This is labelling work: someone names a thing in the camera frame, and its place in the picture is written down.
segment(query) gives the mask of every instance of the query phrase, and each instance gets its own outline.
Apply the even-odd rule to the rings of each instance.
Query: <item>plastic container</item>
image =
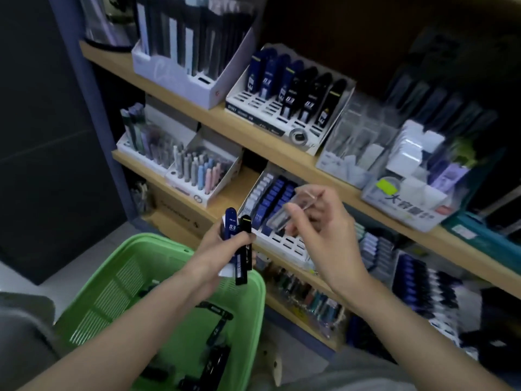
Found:
[[[125,241],[109,256],[64,311],[55,330],[69,348],[74,349],[96,336],[126,309],[139,301],[138,292],[162,282],[181,269],[192,256],[188,247],[153,234],[140,234]],[[231,353],[220,390],[242,391],[250,379],[257,350],[266,287],[262,277],[250,272],[248,284],[235,286],[235,280],[224,279],[209,301],[234,316],[223,329]],[[138,378],[135,390],[175,389],[185,375],[199,377],[204,362],[201,354],[206,339],[219,317],[209,310],[193,309],[186,315],[170,339],[160,349],[161,357],[176,368],[175,374],[159,384]]]

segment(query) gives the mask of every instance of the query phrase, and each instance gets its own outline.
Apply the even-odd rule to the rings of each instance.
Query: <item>pen refill pack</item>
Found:
[[[202,125],[185,148],[174,147],[165,178],[197,203],[207,206],[239,173],[243,148]]]
[[[238,0],[136,3],[134,71],[204,108],[222,101],[255,50],[257,7]]]
[[[221,238],[223,240],[231,239],[240,232],[252,232],[252,220],[249,216],[244,215],[237,217],[237,211],[230,207],[226,209],[221,225]],[[234,277],[235,285],[244,285],[248,283],[248,270],[253,268],[252,245],[248,244],[237,250],[232,256],[230,263],[219,272],[221,277]]]
[[[256,244],[300,267],[314,270],[315,266],[300,236],[294,238],[284,233],[289,221],[284,204],[291,201],[305,209],[316,201],[316,197],[309,192],[296,194],[295,188],[305,184],[304,180],[289,171],[268,162],[239,209],[239,218],[245,215],[251,218],[252,233],[257,236]]]
[[[173,148],[184,148],[197,132],[199,122],[147,95],[146,105],[121,109],[125,133],[117,142],[121,152],[160,176],[174,163]]]
[[[407,120],[362,199],[414,229],[431,230],[459,209],[468,193],[460,182],[477,163],[471,143],[445,139]]]
[[[336,121],[316,167],[363,189],[373,165],[393,143],[400,128],[393,107],[355,91]]]
[[[267,44],[226,96],[226,110],[315,155],[354,87],[286,45]]]

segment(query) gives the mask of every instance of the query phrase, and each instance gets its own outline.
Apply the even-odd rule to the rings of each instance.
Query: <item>yellow sticker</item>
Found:
[[[396,192],[398,192],[393,184],[383,178],[376,183],[376,186],[383,190],[387,195],[394,195]]]
[[[307,324],[307,315],[303,309],[300,309],[298,307],[293,307],[293,308],[291,308],[291,311],[293,314],[295,314],[298,317],[299,320],[301,320],[302,322],[305,322]]]

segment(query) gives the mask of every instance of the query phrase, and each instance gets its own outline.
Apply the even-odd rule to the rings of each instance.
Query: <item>transparent plastic case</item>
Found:
[[[297,193],[294,197],[292,197],[288,203],[295,203],[302,210],[306,210],[307,208],[311,207],[316,201],[317,198],[315,196],[313,196],[308,191],[303,190]],[[283,207],[280,210],[278,210],[275,213],[275,215],[266,222],[266,226],[272,229],[273,231],[278,232],[288,224],[290,218],[290,215]]]

